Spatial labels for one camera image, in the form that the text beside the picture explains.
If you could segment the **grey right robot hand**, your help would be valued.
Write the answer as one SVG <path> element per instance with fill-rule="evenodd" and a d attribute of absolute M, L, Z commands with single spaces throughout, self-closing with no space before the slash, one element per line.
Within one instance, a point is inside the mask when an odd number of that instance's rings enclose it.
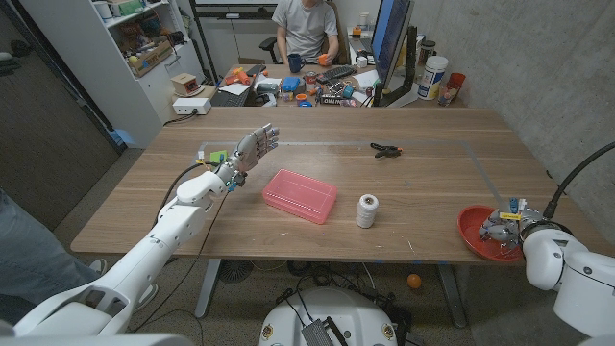
<path fill-rule="evenodd" d="M 510 197 L 503 211 L 492 211 L 482 223 L 479 228 L 480 239 L 494 239 L 502 246 L 514 249 L 520 242 L 520 232 L 543 219 L 539 210 L 528 208 L 527 204 L 525 198 Z"/>

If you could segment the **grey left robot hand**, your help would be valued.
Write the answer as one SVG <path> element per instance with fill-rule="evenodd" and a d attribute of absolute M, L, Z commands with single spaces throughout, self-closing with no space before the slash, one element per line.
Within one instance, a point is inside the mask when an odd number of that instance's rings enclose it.
<path fill-rule="evenodd" d="M 278 146 L 279 133 L 280 129 L 271 124 L 255 129 L 236 144 L 229 157 L 217 166 L 214 173 L 226 186 L 243 186 L 247 172 L 254 168 L 267 152 Z"/>

